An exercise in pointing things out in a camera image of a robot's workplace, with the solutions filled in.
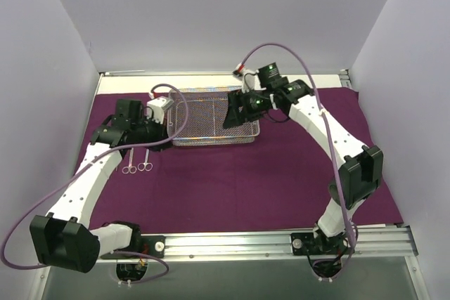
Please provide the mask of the steel surgical scissors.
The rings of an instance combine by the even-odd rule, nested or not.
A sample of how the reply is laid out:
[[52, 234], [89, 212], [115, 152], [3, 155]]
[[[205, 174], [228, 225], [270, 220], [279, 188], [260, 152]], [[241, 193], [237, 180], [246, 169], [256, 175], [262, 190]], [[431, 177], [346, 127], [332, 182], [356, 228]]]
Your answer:
[[146, 149], [144, 160], [138, 163], [137, 170], [140, 172], [149, 172], [153, 169], [153, 164], [149, 161], [150, 150]]

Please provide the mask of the metal mesh instrument tray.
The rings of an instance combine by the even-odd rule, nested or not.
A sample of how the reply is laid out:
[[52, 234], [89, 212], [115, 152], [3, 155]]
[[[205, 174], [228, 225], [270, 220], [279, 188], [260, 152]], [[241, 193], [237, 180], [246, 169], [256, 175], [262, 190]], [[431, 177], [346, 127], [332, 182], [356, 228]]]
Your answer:
[[167, 97], [173, 105], [166, 114], [167, 133], [171, 136], [187, 120], [183, 131], [173, 139], [177, 147], [251, 143], [260, 134], [259, 122], [247, 122], [224, 129], [228, 109], [227, 93], [237, 86], [203, 87], [171, 90]]

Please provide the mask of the purple cloth wrap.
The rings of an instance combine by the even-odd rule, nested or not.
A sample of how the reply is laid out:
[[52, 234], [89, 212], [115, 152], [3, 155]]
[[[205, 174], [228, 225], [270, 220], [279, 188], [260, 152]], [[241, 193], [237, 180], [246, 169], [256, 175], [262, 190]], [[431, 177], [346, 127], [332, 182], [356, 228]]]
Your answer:
[[113, 173], [91, 215], [97, 228], [136, 223], [144, 233], [239, 232], [309, 228], [330, 200], [332, 164], [294, 122], [263, 120], [247, 144], [142, 148], [126, 163], [147, 159], [150, 171]]

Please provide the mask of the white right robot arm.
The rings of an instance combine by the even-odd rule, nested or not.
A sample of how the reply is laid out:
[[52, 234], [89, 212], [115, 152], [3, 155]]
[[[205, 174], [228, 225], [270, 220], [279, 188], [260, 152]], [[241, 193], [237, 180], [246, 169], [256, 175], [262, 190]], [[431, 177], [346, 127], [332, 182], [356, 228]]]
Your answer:
[[383, 152], [367, 146], [346, 130], [304, 81], [278, 81], [260, 91], [236, 89], [227, 94], [224, 129], [231, 129], [263, 117], [270, 109], [281, 111], [300, 125], [330, 158], [334, 179], [330, 182], [330, 202], [316, 223], [312, 244], [319, 252], [329, 252], [338, 235], [347, 234], [355, 242], [351, 220], [356, 210], [378, 189], [383, 169]]

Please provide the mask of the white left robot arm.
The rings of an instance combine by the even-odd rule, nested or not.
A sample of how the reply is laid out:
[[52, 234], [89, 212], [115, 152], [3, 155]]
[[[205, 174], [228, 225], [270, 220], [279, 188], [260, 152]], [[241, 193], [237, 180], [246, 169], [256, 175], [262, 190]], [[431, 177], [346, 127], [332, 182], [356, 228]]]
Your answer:
[[63, 195], [47, 215], [31, 221], [30, 234], [39, 263], [87, 273], [107, 254], [141, 254], [138, 225], [113, 221], [94, 230], [89, 227], [111, 174], [139, 144], [155, 150], [168, 147], [165, 122], [110, 115], [93, 132], [84, 159]]

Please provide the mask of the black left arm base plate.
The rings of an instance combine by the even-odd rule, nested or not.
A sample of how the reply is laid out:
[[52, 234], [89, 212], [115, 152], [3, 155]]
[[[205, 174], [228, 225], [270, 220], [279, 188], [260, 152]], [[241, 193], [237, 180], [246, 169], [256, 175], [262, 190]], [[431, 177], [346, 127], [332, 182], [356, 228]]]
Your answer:
[[165, 257], [165, 244], [164, 235], [142, 235], [139, 252], [162, 259]]

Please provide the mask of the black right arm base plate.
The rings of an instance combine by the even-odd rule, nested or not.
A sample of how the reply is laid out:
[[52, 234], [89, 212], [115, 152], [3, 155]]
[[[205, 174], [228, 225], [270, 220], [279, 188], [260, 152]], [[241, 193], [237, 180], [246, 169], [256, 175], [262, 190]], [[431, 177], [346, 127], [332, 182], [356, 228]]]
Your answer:
[[292, 253], [295, 256], [325, 256], [347, 254], [349, 243], [345, 234], [326, 237], [319, 232], [296, 232], [290, 234]]

